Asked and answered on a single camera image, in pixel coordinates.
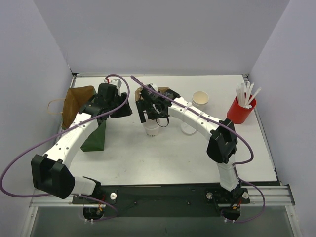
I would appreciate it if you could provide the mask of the white paper coffee cup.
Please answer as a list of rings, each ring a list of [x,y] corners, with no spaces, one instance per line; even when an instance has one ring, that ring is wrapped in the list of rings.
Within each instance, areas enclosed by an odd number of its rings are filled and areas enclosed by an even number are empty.
[[[143,123],[143,127],[148,136],[154,137],[158,135],[159,125],[155,120],[147,120],[145,123]]]

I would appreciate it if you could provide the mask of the clear plastic cup lid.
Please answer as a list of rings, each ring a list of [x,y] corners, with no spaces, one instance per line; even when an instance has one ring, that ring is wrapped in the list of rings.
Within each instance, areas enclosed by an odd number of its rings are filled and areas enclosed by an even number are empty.
[[[148,119],[143,123],[143,126],[148,129],[148,130],[152,130],[152,129],[157,129],[159,128],[159,125],[157,124],[157,122],[155,120],[151,120]]]

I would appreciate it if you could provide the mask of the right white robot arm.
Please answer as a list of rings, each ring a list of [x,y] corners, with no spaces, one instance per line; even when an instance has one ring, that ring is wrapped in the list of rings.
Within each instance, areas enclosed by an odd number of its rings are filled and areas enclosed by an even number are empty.
[[[219,120],[206,114],[168,87],[154,88],[150,84],[147,87],[135,91],[140,121],[173,117],[202,134],[208,141],[207,155],[217,163],[220,186],[233,191],[239,185],[233,165],[237,151],[234,124],[229,119]]]

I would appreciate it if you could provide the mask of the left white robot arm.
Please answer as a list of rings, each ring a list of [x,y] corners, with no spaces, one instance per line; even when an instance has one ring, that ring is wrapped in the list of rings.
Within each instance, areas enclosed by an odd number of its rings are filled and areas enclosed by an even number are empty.
[[[31,161],[33,185],[36,189],[65,199],[69,195],[83,195],[90,203],[101,198],[100,183],[87,177],[75,177],[71,163],[85,141],[101,128],[107,118],[121,118],[132,114],[128,98],[121,92],[125,80],[118,75],[105,79],[97,90],[93,86],[72,88],[66,95],[63,108],[65,134],[44,155]]]

